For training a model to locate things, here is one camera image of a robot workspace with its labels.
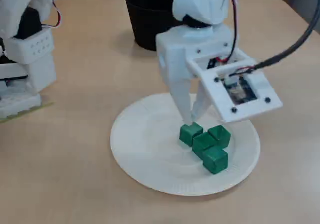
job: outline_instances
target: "white paper plate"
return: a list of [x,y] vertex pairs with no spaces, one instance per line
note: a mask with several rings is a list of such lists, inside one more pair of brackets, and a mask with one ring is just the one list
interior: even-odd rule
[[[205,131],[220,124],[213,108],[198,123]],[[143,185],[183,196],[221,192],[253,171],[260,155],[260,140],[250,121],[224,125],[232,135],[225,149],[229,166],[216,175],[179,140],[182,125],[170,94],[146,97],[126,108],[114,122],[110,137],[113,155],[121,168]]]

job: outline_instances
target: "black pot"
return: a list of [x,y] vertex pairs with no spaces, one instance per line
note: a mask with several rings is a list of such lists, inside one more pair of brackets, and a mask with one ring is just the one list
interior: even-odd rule
[[182,25],[172,13],[174,0],[126,0],[136,43],[156,51],[156,35]]

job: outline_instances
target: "green cube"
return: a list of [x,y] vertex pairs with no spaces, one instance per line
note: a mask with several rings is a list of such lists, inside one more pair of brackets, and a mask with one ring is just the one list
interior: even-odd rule
[[200,126],[198,123],[193,123],[190,126],[184,124],[180,128],[180,140],[192,147],[194,137],[202,134],[203,132],[204,128]]
[[210,128],[208,133],[218,141],[218,145],[221,148],[226,148],[229,145],[231,133],[224,128],[224,126],[219,125],[214,128]]
[[228,167],[228,153],[220,146],[211,147],[203,152],[203,165],[217,174]]
[[204,150],[217,145],[218,142],[209,133],[202,133],[193,139],[192,150],[203,159]]

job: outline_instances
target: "table surface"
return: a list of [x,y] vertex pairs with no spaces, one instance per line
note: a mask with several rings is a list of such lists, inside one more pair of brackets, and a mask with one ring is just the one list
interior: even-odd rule
[[[239,2],[240,47],[257,59],[289,47],[307,27],[280,0]],[[53,31],[58,81],[43,92],[54,105],[0,127],[0,223],[319,223],[317,33],[265,70],[284,108],[252,119],[261,138],[253,173],[220,194],[178,197],[137,183],[111,153],[117,115],[167,91],[156,54],[133,41],[124,0],[57,4],[64,17]]]

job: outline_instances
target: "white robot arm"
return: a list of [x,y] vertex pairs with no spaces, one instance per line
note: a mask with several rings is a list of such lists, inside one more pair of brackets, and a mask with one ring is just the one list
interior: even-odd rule
[[0,118],[40,106],[38,93],[56,80],[51,29],[42,25],[53,4],[54,0],[0,0],[5,48],[0,53]]
[[9,39],[18,33],[21,17],[29,6],[40,14],[41,22],[48,19],[53,0],[0,0],[0,37]]
[[[186,25],[156,38],[161,74],[188,125],[212,104],[224,122],[247,119],[283,105],[262,72],[230,77],[256,62],[236,47],[237,30],[232,35],[223,25],[228,1],[174,0],[173,14]],[[195,78],[199,79],[199,87],[192,108],[189,92]]]

